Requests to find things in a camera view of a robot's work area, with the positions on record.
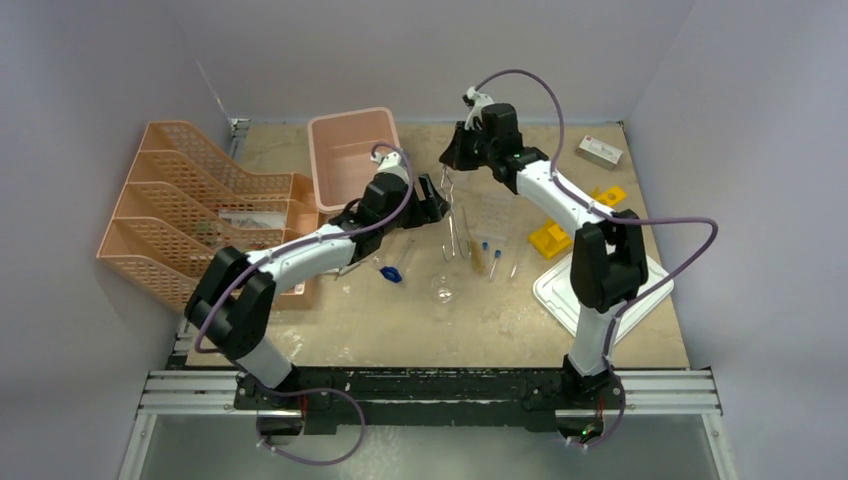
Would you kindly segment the metal crucible tongs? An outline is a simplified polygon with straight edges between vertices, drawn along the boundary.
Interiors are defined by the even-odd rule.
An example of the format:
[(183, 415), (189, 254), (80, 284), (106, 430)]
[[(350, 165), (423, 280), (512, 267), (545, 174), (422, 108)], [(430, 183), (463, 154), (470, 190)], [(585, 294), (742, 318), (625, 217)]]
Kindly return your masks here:
[(443, 260), (446, 263), (450, 263), (457, 256), (463, 259), (469, 259), (471, 257), (471, 243), (467, 236), (462, 237), (460, 234), (455, 211), (455, 183), (445, 165), (442, 166), (441, 170), (440, 188), (448, 205), (445, 218), (448, 221), (449, 241), (447, 244), (441, 245)]

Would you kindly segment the blue clamp clip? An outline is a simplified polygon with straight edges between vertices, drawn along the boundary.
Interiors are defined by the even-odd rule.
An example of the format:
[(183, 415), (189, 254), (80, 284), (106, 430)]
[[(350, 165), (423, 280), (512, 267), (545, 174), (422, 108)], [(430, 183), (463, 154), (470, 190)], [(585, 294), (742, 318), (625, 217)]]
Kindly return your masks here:
[(400, 283), (403, 281), (402, 274), (394, 266), (383, 266), (380, 268), (379, 272), (381, 273), (384, 279), (392, 283)]

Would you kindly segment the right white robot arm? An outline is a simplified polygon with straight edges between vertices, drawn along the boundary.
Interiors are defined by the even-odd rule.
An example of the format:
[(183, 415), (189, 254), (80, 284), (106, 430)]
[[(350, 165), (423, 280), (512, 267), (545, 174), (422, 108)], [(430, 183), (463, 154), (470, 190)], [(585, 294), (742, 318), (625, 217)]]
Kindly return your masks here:
[(573, 406), (588, 405), (611, 380), (618, 318), (648, 279), (638, 216), (597, 204), (544, 152), (525, 145), (508, 103), (472, 107), (439, 161), (456, 171), (489, 168), (497, 182), (538, 206), (572, 239), (569, 278), (580, 313), (563, 362), (561, 392)]

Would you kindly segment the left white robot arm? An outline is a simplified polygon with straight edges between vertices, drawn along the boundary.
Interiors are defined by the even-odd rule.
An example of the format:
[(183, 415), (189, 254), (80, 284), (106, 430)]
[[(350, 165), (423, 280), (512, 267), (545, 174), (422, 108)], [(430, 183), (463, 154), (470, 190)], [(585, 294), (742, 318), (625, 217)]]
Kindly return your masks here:
[(217, 251), (185, 307), (185, 318), (200, 339), (252, 376), (272, 408), (297, 399), (296, 367), (266, 334), (276, 298), (326, 271), (355, 264), (381, 246), (396, 229), (441, 221), (449, 203), (429, 175), (416, 182), (378, 173), (363, 195), (316, 231), (266, 250)]

